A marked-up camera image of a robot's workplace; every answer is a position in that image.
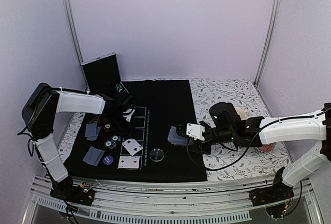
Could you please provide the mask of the green white poker chip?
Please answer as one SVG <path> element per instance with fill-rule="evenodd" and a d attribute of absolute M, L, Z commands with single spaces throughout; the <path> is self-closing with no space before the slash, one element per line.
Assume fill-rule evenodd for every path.
<path fill-rule="evenodd" d="M 111 140 L 112 140 L 113 142 L 117 142 L 117 141 L 119 141 L 119 140 L 120 140 L 120 137 L 119 137 L 119 136 L 116 136 L 116 135 L 114 135 L 114 136 L 112 136 L 112 137 L 111 137 Z"/>
<path fill-rule="evenodd" d="M 114 141 L 106 141 L 104 143 L 104 146 L 106 148 L 109 148 L 109 149 L 114 149 L 114 148 L 116 148 L 116 142 L 114 142 Z"/>

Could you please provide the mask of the aluminium poker chip case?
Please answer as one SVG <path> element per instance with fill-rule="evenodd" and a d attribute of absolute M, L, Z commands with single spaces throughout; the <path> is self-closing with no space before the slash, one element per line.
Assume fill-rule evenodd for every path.
<path fill-rule="evenodd" d="M 115 52 L 84 62 L 82 68 L 91 94 L 115 95 L 115 86 L 122 85 Z"/>

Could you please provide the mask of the blue playing card deck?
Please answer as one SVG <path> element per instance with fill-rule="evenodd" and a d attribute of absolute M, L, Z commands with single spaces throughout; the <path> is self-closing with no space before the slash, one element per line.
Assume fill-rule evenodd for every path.
<path fill-rule="evenodd" d="M 179 136 L 176 132 L 176 128 L 172 126 L 168 133 L 167 141 L 175 146 L 186 146 L 188 138 Z"/>

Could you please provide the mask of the red black triangle piece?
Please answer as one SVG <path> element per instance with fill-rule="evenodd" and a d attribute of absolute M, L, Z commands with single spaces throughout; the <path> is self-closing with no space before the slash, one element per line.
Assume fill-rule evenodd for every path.
<path fill-rule="evenodd" d="M 100 123 L 99 118 L 98 117 L 95 117 L 91 121 L 89 121 L 89 124 L 93 124 L 93 123 L 97 123 L 97 124 Z"/>

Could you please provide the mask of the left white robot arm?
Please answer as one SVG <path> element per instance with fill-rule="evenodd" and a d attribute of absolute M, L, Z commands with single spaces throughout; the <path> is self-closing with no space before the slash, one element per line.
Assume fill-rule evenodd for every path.
<path fill-rule="evenodd" d="M 125 117 L 133 105 L 134 99 L 123 85 L 88 93 L 77 89 L 51 87 L 41 82 L 22 109 L 25 126 L 17 135 L 28 136 L 34 142 L 41 164 L 58 183 L 57 192 L 65 200 L 73 200 L 77 196 L 77 189 L 65 181 L 69 174 L 58 152 L 73 115 L 93 114 L 119 133 L 128 134 L 133 123 Z"/>

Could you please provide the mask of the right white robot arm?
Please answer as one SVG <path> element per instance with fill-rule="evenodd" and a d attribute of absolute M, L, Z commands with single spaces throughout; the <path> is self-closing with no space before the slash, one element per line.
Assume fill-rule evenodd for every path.
<path fill-rule="evenodd" d="M 187 124 L 186 134 L 197 144 L 233 143 L 246 150 L 279 142 L 314 140 L 315 145 L 299 159 L 277 171 L 267 196 L 279 201 L 299 181 L 330 163 L 330 103 L 312 113 L 288 117 L 240 119 L 234 106 L 220 102 L 209 114 L 215 124 Z"/>

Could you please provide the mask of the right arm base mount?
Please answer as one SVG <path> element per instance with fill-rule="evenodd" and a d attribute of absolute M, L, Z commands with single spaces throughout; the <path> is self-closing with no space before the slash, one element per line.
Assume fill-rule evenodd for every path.
<path fill-rule="evenodd" d="M 282 173 L 285 167 L 276 172 L 271 186 L 265 188 L 256 188 L 249 191 L 249 199 L 253 206 L 271 204 L 282 200 L 288 200 L 288 203 L 282 203 L 266 208 L 267 215 L 271 218 L 278 219 L 286 215 L 294 197 L 293 186 L 287 186 L 282 182 Z"/>

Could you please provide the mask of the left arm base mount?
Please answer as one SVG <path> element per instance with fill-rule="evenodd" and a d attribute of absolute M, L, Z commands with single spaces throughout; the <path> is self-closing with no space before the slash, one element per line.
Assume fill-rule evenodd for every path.
<path fill-rule="evenodd" d="M 75 186 L 71 176 L 66 177 L 61 182 L 55 181 L 52 177 L 50 179 L 52 182 L 51 197 L 63 200 L 66 203 L 92 206 L 95 196 L 92 184 L 82 182 Z"/>

